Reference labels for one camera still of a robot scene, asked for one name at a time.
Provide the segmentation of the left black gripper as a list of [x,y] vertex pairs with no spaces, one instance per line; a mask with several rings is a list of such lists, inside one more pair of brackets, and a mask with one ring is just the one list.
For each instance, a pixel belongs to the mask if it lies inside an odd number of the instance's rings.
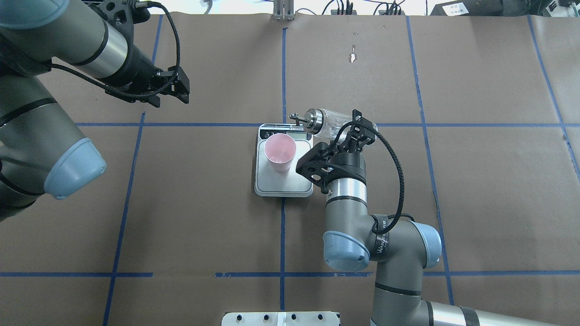
[[156,68],[148,56],[143,54],[136,45],[131,45],[128,57],[121,69],[107,77],[107,85],[114,91],[107,91],[118,99],[127,102],[140,101],[159,109],[161,99],[158,94],[145,94],[157,91],[176,72],[170,86],[162,91],[163,95],[176,97],[185,105],[190,103],[190,80],[183,68],[171,66],[162,76],[162,70]]

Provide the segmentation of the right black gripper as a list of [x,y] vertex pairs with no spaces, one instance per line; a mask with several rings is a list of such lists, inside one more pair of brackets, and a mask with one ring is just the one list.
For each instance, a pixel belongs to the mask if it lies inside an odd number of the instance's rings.
[[367,183],[365,160],[358,146],[370,146],[376,142],[377,136],[372,130],[377,131],[375,124],[354,109],[352,121],[344,124],[328,145],[328,155],[332,154],[328,161],[332,167],[327,176],[328,184],[344,178]]

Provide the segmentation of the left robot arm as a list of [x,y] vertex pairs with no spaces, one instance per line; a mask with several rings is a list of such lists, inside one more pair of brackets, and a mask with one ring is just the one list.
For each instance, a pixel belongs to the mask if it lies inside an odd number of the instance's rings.
[[[134,25],[159,8],[176,41],[176,63],[157,68],[133,41]],[[49,194],[62,200],[91,183],[107,163],[38,76],[53,69],[129,103],[187,104],[190,82],[169,10],[152,0],[1,2],[1,220]]]

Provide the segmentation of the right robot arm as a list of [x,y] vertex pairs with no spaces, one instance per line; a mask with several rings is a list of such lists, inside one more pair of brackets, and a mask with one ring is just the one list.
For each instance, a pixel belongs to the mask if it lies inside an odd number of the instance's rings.
[[324,260],[342,272],[358,272],[376,262],[372,326],[542,326],[541,321],[506,316],[466,306],[444,305],[422,297],[423,270],[439,262],[439,232],[415,221],[401,221],[402,203],[394,217],[370,214],[362,150],[379,139],[389,151],[404,199],[402,168],[385,138],[353,110],[328,148],[321,180],[326,195]]

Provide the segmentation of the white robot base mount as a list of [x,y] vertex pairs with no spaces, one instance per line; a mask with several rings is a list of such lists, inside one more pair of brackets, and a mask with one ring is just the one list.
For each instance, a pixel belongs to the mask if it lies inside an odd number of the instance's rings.
[[340,326],[339,313],[331,311],[231,312],[222,326]]

